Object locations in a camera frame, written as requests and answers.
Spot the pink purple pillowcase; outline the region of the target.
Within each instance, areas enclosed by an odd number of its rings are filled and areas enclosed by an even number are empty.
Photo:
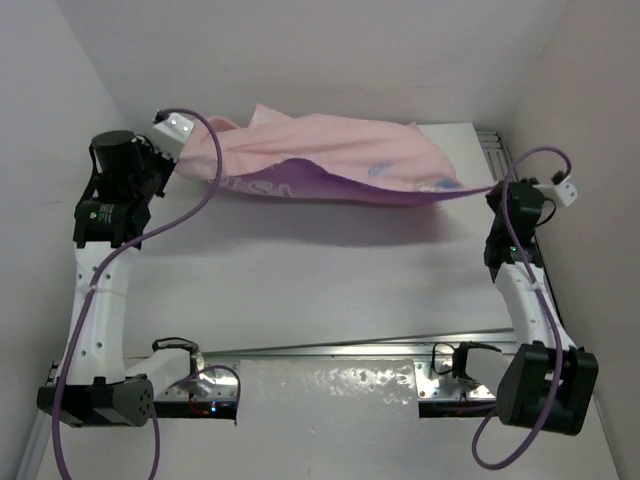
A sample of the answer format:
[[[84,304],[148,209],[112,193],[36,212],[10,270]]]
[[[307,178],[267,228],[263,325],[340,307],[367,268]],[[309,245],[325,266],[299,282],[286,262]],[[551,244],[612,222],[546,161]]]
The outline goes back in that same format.
[[[422,205],[484,193],[414,124],[324,114],[290,117],[259,104],[247,126],[224,117],[197,125],[176,171],[254,195]]]

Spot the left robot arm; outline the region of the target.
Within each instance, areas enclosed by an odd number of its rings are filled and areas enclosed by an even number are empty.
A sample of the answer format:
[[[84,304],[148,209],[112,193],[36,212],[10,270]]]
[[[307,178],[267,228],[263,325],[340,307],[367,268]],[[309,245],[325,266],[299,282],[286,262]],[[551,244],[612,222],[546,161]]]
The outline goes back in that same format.
[[[163,196],[174,164],[129,130],[96,135],[89,145],[92,171],[74,211],[76,284],[63,359],[36,397],[39,410],[69,426],[142,426],[154,396],[190,372],[184,349],[157,350],[132,370],[125,367],[126,296],[149,204]]]

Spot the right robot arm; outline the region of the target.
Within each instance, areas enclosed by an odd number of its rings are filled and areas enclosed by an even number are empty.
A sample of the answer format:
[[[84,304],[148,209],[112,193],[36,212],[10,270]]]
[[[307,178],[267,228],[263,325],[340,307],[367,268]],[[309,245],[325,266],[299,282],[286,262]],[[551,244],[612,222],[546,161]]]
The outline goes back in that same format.
[[[509,426],[575,436],[584,424],[599,366],[564,330],[547,288],[534,241],[551,189],[533,179],[497,183],[486,195],[495,217],[484,263],[501,294],[518,344],[509,357],[489,344],[455,347],[450,373],[494,396],[497,416]]]

